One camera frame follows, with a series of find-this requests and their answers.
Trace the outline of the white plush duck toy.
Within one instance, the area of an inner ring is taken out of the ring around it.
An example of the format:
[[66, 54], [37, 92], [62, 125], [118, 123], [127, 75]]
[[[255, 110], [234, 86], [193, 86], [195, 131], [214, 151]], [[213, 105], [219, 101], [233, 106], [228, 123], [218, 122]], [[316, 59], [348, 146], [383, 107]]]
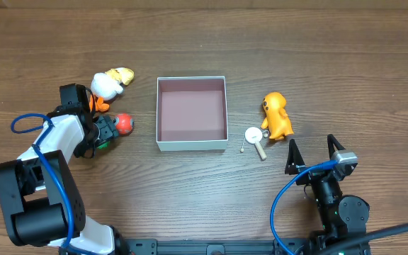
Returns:
[[110, 102], [124, 91], [134, 76], [135, 73], [126, 67], [96, 73], [91, 82], [93, 95], [89, 99], [89, 108], [96, 112], [108, 111]]

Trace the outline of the orange rubber dog toy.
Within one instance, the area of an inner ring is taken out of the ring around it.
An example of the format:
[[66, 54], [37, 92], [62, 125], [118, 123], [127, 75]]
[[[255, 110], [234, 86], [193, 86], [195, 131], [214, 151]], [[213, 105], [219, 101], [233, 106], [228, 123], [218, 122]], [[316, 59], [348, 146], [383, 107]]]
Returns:
[[285, 97], [276, 91], [263, 98], [262, 107], [266, 117], [261, 128], [268, 129], [271, 140], [283, 140], [288, 135], [294, 134], [291, 121], [285, 110], [286, 103]]

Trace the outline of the green round plastic cap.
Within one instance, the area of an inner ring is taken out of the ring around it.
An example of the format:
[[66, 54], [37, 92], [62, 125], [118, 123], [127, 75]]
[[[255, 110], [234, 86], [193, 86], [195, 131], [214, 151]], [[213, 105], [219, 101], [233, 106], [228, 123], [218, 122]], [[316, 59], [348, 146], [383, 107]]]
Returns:
[[104, 143], [100, 144], [99, 146], [97, 146], [97, 148], [98, 148], [98, 149], [107, 148], [110, 143], [111, 143], [110, 141], [104, 142]]

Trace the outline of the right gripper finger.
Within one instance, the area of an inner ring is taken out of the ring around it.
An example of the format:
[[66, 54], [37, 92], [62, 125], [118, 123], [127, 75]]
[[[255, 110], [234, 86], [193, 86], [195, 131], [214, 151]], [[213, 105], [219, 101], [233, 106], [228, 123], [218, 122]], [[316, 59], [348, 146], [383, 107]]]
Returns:
[[298, 175], [299, 173], [304, 171], [305, 168], [306, 165], [303, 161], [300, 150], [298, 149], [295, 140], [291, 139], [289, 141], [288, 159], [285, 166], [285, 174]]
[[345, 147], [333, 136], [333, 134], [327, 135], [327, 144], [329, 150], [330, 159], [340, 159], [341, 152], [345, 151]]

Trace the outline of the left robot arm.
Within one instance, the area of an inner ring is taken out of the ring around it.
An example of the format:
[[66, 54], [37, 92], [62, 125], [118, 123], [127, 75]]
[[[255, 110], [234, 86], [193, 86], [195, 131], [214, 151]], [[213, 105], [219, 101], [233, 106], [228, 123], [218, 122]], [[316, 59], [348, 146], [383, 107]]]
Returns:
[[82, 157], [118, 137], [115, 121], [94, 117], [79, 105], [38, 114], [42, 125], [30, 148], [0, 163], [0, 206], [16, 246], [57, 247], [59, 254], [129, 254], [115, 227], [90, 218], [69, 169]]

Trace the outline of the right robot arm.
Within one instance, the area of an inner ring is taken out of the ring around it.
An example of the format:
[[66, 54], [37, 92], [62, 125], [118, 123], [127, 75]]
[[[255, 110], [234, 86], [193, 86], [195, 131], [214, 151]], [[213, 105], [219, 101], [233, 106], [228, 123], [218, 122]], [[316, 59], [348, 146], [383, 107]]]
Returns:
[[302, 252], [314, 254], [350, 237], [366, 233], [370, 206], [362, 198], [344, 195], [339, 182], [350, 176], [358, 164], [356, 154], [327, 136], [329, 158], [336, 162], [327, 169], [311, 170], [295, 183], [311, 187], [322, 222], [322, 229], [310, 233]]

